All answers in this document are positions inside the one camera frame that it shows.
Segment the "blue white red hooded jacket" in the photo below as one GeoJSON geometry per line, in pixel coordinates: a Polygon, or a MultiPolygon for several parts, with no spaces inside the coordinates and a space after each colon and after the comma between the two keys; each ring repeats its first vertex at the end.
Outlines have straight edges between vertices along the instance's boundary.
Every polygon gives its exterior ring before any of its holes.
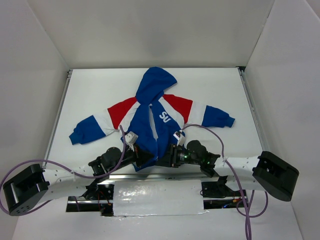
{"type": "Polygon", "coordinates": [[[169,145],[177,143],[174,133],[186,124],[206,128],[231,128],[235,119],[227,112],[165,90],[177,80],[160,67],[149,68],[142,77],[134,97],[130,97],[100,113],[80,121],[69,136],[72,145],[88,144],[123,129],[138,136],[136,143],[153,158],[135,170],[154,166],[162,158],[169,145]]]}

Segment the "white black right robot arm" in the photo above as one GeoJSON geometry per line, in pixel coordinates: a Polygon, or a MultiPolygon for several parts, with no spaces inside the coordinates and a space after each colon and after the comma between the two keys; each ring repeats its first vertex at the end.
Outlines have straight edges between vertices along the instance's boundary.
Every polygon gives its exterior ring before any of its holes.
{"type": "Polygon", "coordinates": [[[227,157],[207,151],[198,140],[186,147],[172,144],[156,165],[178,168],[181,165],[197,165],[209,178],[218,177],[218,192],[223,196],[240,189],[264,191],[272,197],[289,202],[292,199],[299,171],[291,164],[269,151],[252,157],[227,157]]]}

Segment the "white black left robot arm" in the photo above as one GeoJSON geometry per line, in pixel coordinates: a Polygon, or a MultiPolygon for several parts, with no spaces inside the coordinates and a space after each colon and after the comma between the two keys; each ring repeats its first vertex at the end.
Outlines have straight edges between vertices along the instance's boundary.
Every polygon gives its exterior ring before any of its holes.
{"type": "Polygon", "coordinates": [[[43,168],[39,160],[28,161],[29,166],[11,178],[5,177],[1,184],[10,216],[23,216],[36,210],[37,204],[45,204],[67,196],[85,197],[88,200],[98,194],[98,184],[108,179],[110,174],[136,164],[139,167],[154,155],[142,150],[138,145],[127,146],[123,151],[109,148],[87,165],[70,169],[51,161],[56,169],[43,168]]]}

